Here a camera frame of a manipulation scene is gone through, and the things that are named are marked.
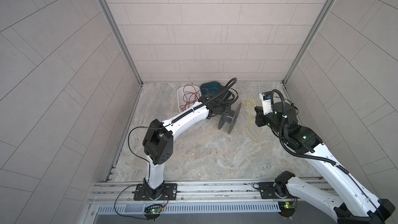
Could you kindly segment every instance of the cable spool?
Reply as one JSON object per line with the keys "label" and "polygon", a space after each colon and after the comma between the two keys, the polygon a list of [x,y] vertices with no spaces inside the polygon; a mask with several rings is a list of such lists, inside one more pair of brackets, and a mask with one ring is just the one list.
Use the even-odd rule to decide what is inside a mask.
{"label": "cable spool", "polygon": [[228,134],[231,134],[232,129],[235,126],[236,119],[238,118],[240,108],[242,107],[242,103],[239,103],[238,107],[236,108],[236,111],[229,109],[228,112],[225,113],[225,115],[221,115],[220,121],[218,122],[218,129],[220,130],[222,126],[224,125],[225,122],[229,123],[229,129],[228,129]]}

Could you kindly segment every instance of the plastic bin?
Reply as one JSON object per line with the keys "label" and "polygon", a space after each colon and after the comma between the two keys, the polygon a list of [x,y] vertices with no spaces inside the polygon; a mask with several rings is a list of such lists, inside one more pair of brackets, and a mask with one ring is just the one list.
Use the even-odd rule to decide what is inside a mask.
{"label": "plastic bin", "polygon": [[219,82],[206,82],[200,85],[202,95],[209,95],[212,96],[213,94],[217,93],[221,83]]}
{"label": "plastic bin", "polygon": [[[184,90],[184,87],[180,87],[178,90],[177,90],[177,101],[178,101],[178,111],[179,112],[183,112],[182,110],[181,110],[181,107],[180,106],[184,106],[185,104],[186,104],[186,102],[184,101],[184,94],[186,94],[186,93],[194,93],[194,92],[198,92],[198,98],[199,97],[201,97],[201,92],[200,92],[200,89],[199,89],[199,87],[198,86],[195,86],[195,85],[188,85],[188,86],[185,86],[185,90]],[[193,94],[189,94],[189,95],[187,95],[186,96],[187,98],[185,99],[185,100],[187,100],[187,101],[189,101],[189,100],[191,100],[191,101],[193,101],[194,99],[195,99],[195,96],[193,95]],[[192,105],[194,104],[195,102],[192,102],[192,103],[190,103],[190,104],[188,104],[186,107],[185,107],[185,109],[188,109],[189,107],[192,107]]]}

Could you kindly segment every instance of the tiled wall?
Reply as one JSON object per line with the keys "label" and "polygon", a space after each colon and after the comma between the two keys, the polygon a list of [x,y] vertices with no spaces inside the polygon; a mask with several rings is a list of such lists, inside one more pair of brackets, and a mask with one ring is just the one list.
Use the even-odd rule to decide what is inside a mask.
{"label": "tiled wall", "polygon": [[[287,83],[303,122],[398,206],[398,0],[337,0]],[[392,218],[398,221],[398,212]]]}
{"label": "tiled wall", "polygon": [[72,224],[137,88],[96,0],[0,0],[0,222]]}
{"label": "tiled wall", "polygon": [[145,82],[282,80],[325,0],[107,0]]}

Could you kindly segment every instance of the marble floor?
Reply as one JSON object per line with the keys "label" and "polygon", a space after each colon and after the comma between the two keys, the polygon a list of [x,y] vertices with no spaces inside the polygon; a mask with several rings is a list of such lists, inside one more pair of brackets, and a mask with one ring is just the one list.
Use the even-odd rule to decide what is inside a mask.
{"label": "marble floor", "polygon": [[[148,126],[156,118],[163,121],[177,115],[177,89],[185,84],[144,84],[130,130],[136,126]],[[281,82],[237,82],[233,88],[239,93],[239,99],[232,105],[232,109],[235,110],[239,102],[242,102],[242,108],[231,134],[228,134],[228,123],[221,130],[217,129],[219,116],[194,124],[174,141],[173,155],[165,164],[164,179],[275,178],[285,170],[299,177],[320,176],[307,161],[288,154],[269,128],[258,128],[266,140],[250,124],[246,128],[247,133],[262,145],[252,141],[245,132],[249,122],[246,107],[248,97],[252,96],[259,101],[260,92],[274,88],[283,92]],[[250,108],[249,112],[253,117],[254,109]],[[142,140],[146,132],[146,129],[139,128],[130,137],[133,151],[143,157]],[[142,181],[146,166],[145,161],[131,154],[125,142],[113,181]]]}

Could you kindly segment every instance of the red wire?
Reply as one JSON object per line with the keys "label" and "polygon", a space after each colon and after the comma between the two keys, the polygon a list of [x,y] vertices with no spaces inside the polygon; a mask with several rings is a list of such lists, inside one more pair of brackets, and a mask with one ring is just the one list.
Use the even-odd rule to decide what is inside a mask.
{"label": "red wire", "polygon": [[[185,88],[187,86],[193,87],[193,92],[186,91]],[[187,108],[191,107],[195,102],[198,101],[198,99],[200,97],[200,94],[199,94],[200,90],[196,91],[194,86],[185,85],[182,91],[184,92],[184,95],[182,96],[182,100],[185,102],[185,105],[181,105],[180,109],[181,109],[182,112],[184,112]]]}

